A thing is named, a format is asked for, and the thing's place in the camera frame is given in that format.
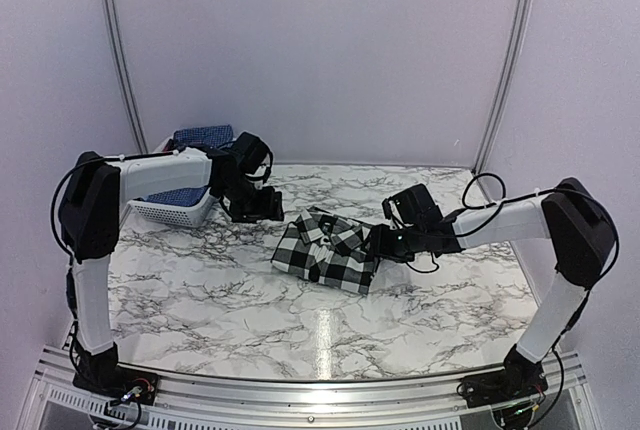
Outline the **black white checked shirt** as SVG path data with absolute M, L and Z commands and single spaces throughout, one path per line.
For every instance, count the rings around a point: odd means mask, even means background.
M 371 230 L 366 222 L 310 207 L 287 225 L 271 265 L 308 282 L 366 295 L 380 262 L 371 250 Z

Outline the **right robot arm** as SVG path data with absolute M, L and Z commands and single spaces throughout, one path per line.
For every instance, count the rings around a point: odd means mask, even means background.
M 551 287 L 528 328 L 509 350 L 498 372 L 468 377 L 463 386 L 478 395 L 499 392 L 515 398 L 534 387 L 542 361 L 577 323 L 593 288 L 619 255 L 619 236 L 606 208 L 573 177 L 545 190 L 464 206 L 443 215 L 423 184 L 383 203 L 393 226 L 372 228 L 368 238 L 377 257 L 410 263 L 418 253 L 434 257 L 483 245 L 547 240 L 556 263 Z

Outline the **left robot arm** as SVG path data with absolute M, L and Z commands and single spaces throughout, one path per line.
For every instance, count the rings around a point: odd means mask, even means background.
M 122 395 L 136 384 L 150 392 L 153 374 L 119 364 L 110 325 L 108 273 L 129 202 L 182 188 L 205 188 L 234 223 L 284 218 L 282 194 L 268 185 L 271 149 L 242 133 L 223 148 L 203 144 L 136 156 L 80 155 L 61 179 L 50 207 L 52 233 L 68 255 L 66 299 L 73 316 L 70 360 L 75 386 Z

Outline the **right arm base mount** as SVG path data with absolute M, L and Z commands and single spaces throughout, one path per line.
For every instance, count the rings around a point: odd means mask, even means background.
M 460 381 L 456 392 L 469 408 L 477 408 L 541 395 L 547 389 L 546 375 L 541 370 L 525 379 L 517 371 L 502 369 L 467 375 Z

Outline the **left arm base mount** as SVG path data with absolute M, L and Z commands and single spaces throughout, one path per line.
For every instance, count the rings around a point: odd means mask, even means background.
M 158 374 L 129 368 L 118 368 L 114 383 L 95 383 L 78 373 L 73 378 L 76 388 L 110 397 L 117 404 L 138 402 L 142 405 L 152 405 L 158 384 Z

